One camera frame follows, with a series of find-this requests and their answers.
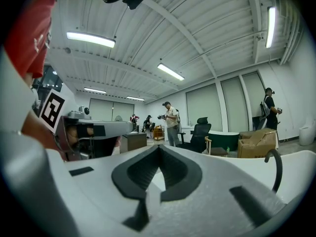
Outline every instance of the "black office chair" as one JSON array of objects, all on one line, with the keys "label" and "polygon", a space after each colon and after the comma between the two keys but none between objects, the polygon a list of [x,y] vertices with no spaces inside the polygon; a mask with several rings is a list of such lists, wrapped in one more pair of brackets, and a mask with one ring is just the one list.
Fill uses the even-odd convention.
[{"label": "black office chair", "polygon": [[207,117],[199,118],[194,127],[194,132],[190,143],[177,145],[178,148],[188,149],[197,153],[202,153],[206,149],[205,136],[211,129],[211,124],[207,123]]}]

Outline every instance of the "ceiling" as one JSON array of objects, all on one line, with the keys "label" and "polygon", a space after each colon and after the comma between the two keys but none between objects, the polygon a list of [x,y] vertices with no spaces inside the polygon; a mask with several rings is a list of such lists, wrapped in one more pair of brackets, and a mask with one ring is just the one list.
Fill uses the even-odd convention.
[{"label": "ceiling", "polygon": [[[266,49],[268,7],[275,5],[274,41]],[[280,0],[144,0],[135,10],[123,2],[58,0],[47,59],[72,91],[90,87],[148,103],[294,52],[300,27],[293,11]],[[68,31],[115,39],[116,45],[69,40]],[[185,79],[159,70],[160,62]]]}]

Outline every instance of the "wooden chair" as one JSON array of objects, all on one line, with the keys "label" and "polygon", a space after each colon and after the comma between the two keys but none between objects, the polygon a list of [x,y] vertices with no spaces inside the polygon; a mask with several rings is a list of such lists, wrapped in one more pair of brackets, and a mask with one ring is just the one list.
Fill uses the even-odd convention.
[{"label": "wooden chair", "polygon": [[228,153],[223,148],[212,148],[212,152],[211,152],[212,140],[208,139],[208,136],[205,137],[205,141],[206,141],[206,149],[209,156],[227,157]]}]

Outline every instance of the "white shirt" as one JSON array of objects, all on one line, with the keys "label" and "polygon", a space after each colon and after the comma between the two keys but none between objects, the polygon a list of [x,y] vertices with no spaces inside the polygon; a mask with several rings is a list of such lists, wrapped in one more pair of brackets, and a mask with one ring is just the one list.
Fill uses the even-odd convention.
[{"label": "white shirt", "polygon": [[[172,106],[170,107],[170,109],[167,111],[166,114],[168,116],[177,116],[178,115],[176,109]],[[174,127],[174,126],[178,125],[178,118],[176,118],[176,119],[167,118],[166,123],[167,123],[167,128]]]}]

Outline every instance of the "floor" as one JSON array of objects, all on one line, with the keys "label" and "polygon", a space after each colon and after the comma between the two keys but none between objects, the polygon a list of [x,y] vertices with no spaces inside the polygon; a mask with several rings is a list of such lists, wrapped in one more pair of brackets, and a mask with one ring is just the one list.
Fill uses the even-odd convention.
[{"label": "floor", "polygon": [[[147,139],[147,145],[169,145],[168,141],[164,141],[164,140],[153,140],[153,139]],[[278,152],[281,155],[288,155],[291,153],[295,153],[295,152],[299,152],[302,150],[309,150],[312,151],[314,153],[316,153],[316,141],[314,141],[314,143],[312,143],[309,146],[301,146],[299,144],[299,140],[293,140],[293,141],[288,141],[288,142],[283,142],[279,144],[279,149]],[[119,148],[115,148],[113,155],[117,155],[119,154]],[[230,158],[237,158],[237,151],[232,151],[230,152],[229,156]]]}]

